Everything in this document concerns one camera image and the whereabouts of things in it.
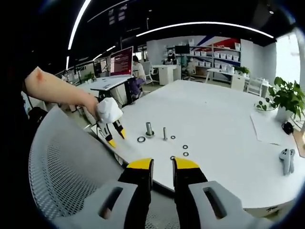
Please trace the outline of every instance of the person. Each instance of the person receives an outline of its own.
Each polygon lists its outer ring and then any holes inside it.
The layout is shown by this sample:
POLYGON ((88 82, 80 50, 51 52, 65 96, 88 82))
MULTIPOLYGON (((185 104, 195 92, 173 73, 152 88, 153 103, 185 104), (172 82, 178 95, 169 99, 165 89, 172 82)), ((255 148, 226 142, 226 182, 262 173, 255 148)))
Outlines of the person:
POLYGON ((143 65, 139 62, 139 59, 137 56, 133 56, 133 65, 134 65, 134 70, 136 70, 136 76, 135 80, 130 82, 130 89, 135 97, 139 96, 141 93, 140 87, 141 84, 144 84, 146 82, 146 77, 145 77, 145 71, 143 68, 143 65))
POLYGON ((39 67, 42 57, 36 50, 35 38, 41 39, 39 31, 23 33, 23 18, 20 27, 8 25, 2 49, 2 130, 4 141, 2 155, 2 190, 5 227, 53 228, 35 206, 29 183, 29 153, 34 134, 24 109, 23 91, 28 96, 53 103, 85 106, 96 117, 97 99, 39 67))

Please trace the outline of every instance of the office room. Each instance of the office room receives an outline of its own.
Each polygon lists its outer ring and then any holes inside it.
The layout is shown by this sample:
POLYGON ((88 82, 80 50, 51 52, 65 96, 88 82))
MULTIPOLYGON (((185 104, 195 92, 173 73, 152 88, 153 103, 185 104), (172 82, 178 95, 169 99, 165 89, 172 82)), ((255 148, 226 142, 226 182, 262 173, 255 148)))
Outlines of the office room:
POLYGON ((29 219, 71 229, 301 220, 298 3, 24 4, 42 34, 13 49, 18 66, 35 65, 20 82, 29 219))

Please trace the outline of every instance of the floor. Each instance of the floor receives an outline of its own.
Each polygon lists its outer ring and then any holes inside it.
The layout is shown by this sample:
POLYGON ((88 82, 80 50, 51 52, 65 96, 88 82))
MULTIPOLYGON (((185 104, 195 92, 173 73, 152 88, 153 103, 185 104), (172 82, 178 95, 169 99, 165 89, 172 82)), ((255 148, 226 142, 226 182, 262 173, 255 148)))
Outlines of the floor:
MULTIPOLYGON (((205 79, 196 78, 195 81, 204 83, 205 79)), ((221 82, 215 82, 215 81, 209 81, 208 84, 213 84, 213 85, 218 85, 218 86, 223 86, 223 87, 230 87, 230 85, 227 83, 221 83, 221 82)), ((153 92, 161 87, 162 86, 159 85, 158 83, 153 83, 153 84, 150 83, 148 85, 142 86, 144 95, 148 94, 149 92, 153 92)), ((67 107, 62 107, 62 110, 66 113, 66 115, 68 117, 73 119, 80 128, 84 129, 90 135, 93 135, 91 132, 91 129, 90 129, 91 125, 81 111, 71 112, 70 109, 67 107)), ((275 213, 269 215, 266 218, 269 220, 272 220, 272 221, 278 221, 288 213, 290 208, 291 208, 291 206, 288 206, 280 211, 276 211, 275 213)))

